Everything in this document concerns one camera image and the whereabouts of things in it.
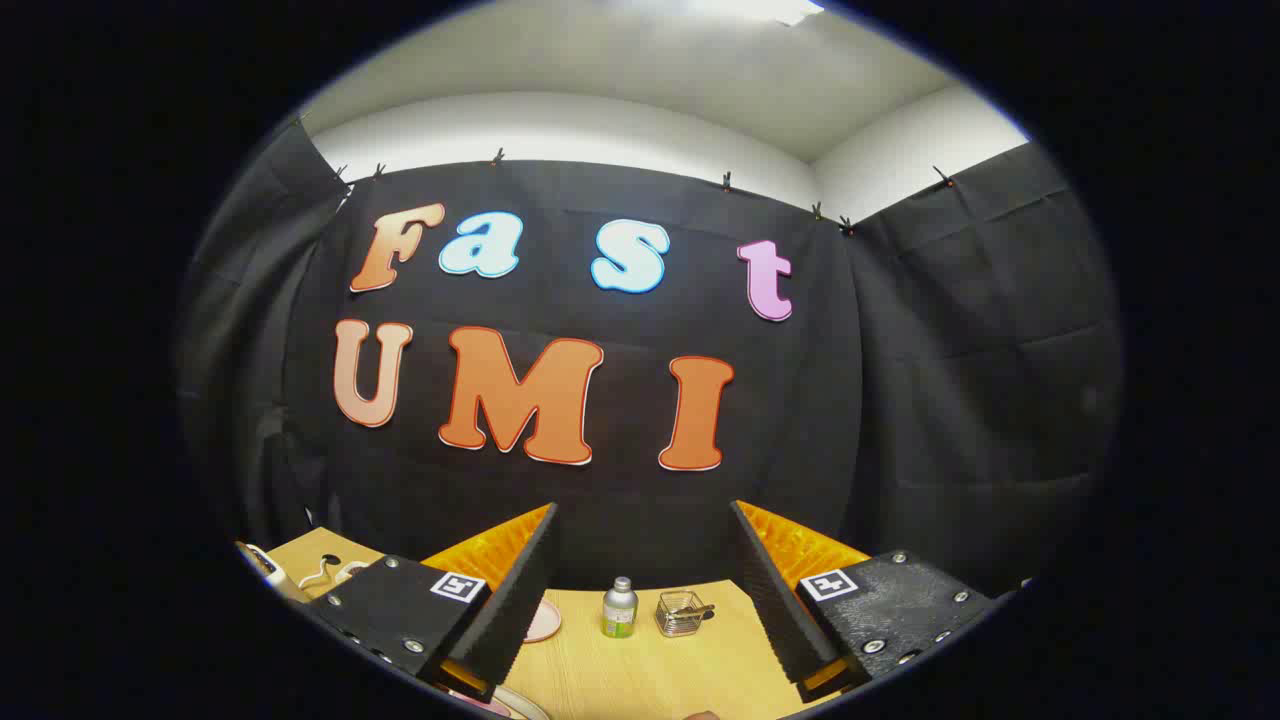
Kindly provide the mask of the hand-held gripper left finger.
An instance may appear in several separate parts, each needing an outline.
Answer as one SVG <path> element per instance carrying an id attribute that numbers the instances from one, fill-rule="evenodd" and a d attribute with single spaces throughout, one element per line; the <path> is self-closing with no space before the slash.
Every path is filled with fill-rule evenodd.
<path id="1" fill-rule="evenodd" d="M 489 701 L 506 682 L 556 574 L 556 503 L 429 559 L 385 555 L 305 612 L 421 683 Z"/>

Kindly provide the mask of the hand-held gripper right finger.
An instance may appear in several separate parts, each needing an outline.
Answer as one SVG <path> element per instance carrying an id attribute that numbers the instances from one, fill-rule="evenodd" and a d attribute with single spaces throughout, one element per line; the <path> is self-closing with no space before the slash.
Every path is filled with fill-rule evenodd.
<path id="1" fill-rule="evenodd" d="M 733 580 L 804 702 L 895 674 L 997 606 L 914 552 L 868 555 L 741 500 L 730 514 Z"/>

